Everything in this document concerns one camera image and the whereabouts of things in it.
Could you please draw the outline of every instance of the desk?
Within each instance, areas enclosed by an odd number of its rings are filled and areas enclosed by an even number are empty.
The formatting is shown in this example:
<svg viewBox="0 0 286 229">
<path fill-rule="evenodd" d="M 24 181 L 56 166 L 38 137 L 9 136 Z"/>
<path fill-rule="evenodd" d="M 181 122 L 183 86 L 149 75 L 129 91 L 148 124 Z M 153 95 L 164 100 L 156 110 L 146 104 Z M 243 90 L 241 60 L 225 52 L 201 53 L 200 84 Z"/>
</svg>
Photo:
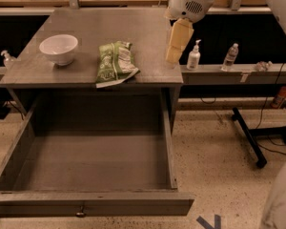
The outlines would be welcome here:
<svg viewBox="0 0 286 229">
<path fill-rule="evenodd" d="M 171 141 L 183 80 L 164 60 L 164 11 L 59 9 L 49 17 L 1 80 L 25 120 L 0 168 L 0 215 L 187 215 L 194 198 L 177 191 Z M 38 50 L 58 33 L 79 39 L 64 68 Z M 98 91 L 98 47 L 116 40 L 133 43 L 141 73 Z"/>
</svg>

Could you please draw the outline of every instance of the green chip bag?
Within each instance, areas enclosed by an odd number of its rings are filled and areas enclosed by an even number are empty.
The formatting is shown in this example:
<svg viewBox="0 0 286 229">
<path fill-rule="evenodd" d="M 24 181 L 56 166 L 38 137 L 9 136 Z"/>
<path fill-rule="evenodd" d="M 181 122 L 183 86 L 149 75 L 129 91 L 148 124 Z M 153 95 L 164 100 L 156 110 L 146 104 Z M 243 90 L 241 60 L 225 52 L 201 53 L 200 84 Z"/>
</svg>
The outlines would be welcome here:
<svg viewBox="0 0 286 229">
<path fill-rule="evenodd" d="M 99 47 L 100 64 L 96 88 L 117 85 L 140 73 L 133 63 L 130 42 L 117 41 Z"/>
</svg>

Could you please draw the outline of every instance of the speckled floor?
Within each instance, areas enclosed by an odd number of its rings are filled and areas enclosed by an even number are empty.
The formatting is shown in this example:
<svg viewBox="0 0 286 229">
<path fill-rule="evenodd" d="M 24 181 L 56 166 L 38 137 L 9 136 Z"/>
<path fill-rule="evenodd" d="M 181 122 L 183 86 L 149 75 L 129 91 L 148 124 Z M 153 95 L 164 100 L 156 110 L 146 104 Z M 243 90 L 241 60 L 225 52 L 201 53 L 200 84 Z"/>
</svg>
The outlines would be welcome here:
<svg viewBox="0 0 286 229">
<path fill-rule="evenodd" d="M 194 205 L 187 217 L 115 217 L 115 218 L 30 218 L 0 219 L 0 229 L 10 228 L 215 228 L 215 215 L 221 218 L 219 229 L 258 228 L 265 200 L 286 156 L 263 151 L 268 164 L 255 166 L 256 158 L 233 112 L 226 108 L 203 108 L 201 103 L 181 101 L 173 132 L 175 169 L 179 191 L 191 192 Z M 259 122 L 259 109 L 240 111 L 249 128 Z M 0 156 L 16 135 L 21 117 L 16 111 L 0 120 Z M 260 127 L 286 124 L 286 110 L 263 111 Z M 273 142 L 281 143 L 279 138 Z M 285 147 L 269 139 L 260 144 L 286 153 Z M 203 227 L 199 219 L 210 223 Z"/>
</svg>

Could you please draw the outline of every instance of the drawer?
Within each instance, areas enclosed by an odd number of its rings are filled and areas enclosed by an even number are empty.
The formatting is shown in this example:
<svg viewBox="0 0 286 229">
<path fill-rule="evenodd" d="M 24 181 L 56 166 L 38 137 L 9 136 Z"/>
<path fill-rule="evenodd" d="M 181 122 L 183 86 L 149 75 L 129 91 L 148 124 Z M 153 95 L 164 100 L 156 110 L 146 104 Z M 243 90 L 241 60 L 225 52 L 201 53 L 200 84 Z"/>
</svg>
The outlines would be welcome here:
<svg viewBox="0 0 286 229">
<path fill-rule="evenodd" d="M 0 171 L 0 217 L 187 215 L 164 90 L 45 90 Z"/>
</svg>

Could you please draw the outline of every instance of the white bowl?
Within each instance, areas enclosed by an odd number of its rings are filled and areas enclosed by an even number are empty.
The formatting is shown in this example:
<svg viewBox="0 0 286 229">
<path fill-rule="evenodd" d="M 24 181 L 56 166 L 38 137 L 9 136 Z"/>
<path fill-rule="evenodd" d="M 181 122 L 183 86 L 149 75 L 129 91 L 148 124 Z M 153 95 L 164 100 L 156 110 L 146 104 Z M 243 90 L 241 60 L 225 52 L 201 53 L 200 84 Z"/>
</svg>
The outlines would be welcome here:
<svg viewBox="0 0 286 229">
<path fill-rule="evenodd" d="M 76 37 L 69 34 L 57 34 L 44 40 L 39 45 L 39 50 L 51 62 L 63 66 L 74 60 L 77 45 Z"/>
</svg>

